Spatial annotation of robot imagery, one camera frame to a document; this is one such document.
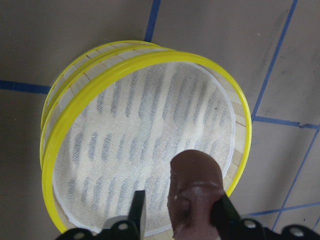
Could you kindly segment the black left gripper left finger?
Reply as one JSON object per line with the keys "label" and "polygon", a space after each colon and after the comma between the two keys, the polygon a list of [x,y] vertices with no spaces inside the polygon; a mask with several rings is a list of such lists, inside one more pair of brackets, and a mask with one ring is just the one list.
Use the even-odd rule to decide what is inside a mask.
{"label": "black left gripper left finger", "polygon": [[128,220],[136,225],[146,224],[146,191],[137,190],[134,192],[131,206],[128,213]]}

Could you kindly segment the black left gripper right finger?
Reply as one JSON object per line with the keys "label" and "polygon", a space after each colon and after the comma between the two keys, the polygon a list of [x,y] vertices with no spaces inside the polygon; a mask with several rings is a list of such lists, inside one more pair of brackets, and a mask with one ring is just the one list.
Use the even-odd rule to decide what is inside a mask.
{"label": "black left gripper right finger", "polygon": [[212,223],[217,228],[229,228],[241,219],[226,193],[212,207]]}

